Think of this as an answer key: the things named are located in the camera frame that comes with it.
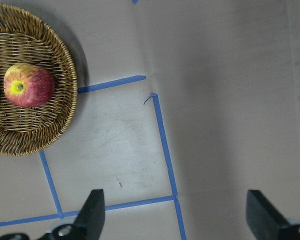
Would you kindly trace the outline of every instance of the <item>brown woven basket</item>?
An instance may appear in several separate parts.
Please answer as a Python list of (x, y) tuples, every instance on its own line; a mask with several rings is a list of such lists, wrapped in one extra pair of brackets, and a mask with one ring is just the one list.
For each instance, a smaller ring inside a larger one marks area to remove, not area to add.
[[(28, 108), (7, 100), (3, 79), (16, 63), (51, 72), (55, 89), (48, 103)], [(77, 99), (75, 66), (58, 34), (29, 11), (0, 4), (0, 155), (24, 156), (50, 146), (66, 131)]]

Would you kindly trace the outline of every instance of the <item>wicker basket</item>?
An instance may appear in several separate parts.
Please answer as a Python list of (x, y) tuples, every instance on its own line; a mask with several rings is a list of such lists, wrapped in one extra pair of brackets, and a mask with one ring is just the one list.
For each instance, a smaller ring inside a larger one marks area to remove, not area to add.
[[(48, 103), (28, 108), (6, 99), (4, 75), (16, 63), (51, 72), (55, 90)], [(0, 4), (0, 155), (30, 155), (50, 146), (66, 131), (77, 99), (75, 66), (58, 34), (29, 11)]]

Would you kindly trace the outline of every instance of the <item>apple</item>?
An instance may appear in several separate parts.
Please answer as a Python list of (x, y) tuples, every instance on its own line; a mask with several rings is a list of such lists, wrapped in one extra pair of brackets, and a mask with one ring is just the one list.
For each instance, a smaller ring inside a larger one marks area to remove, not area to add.
[(45, 68), (29, 63), (17, 63), (4, 75), (6, 98), (14, 105), (34, 108), (46, 104), (54, 94), (55, 80)]

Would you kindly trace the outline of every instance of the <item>gray surface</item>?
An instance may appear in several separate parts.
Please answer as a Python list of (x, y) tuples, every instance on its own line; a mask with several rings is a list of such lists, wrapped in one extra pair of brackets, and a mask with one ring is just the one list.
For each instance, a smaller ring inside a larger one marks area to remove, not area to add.
[(254, 239), (249, 188), (300, 219), (300, 0), (3, 2), (69, 26), (86, 54), (81, 86), (147, 76), (189, 240)]

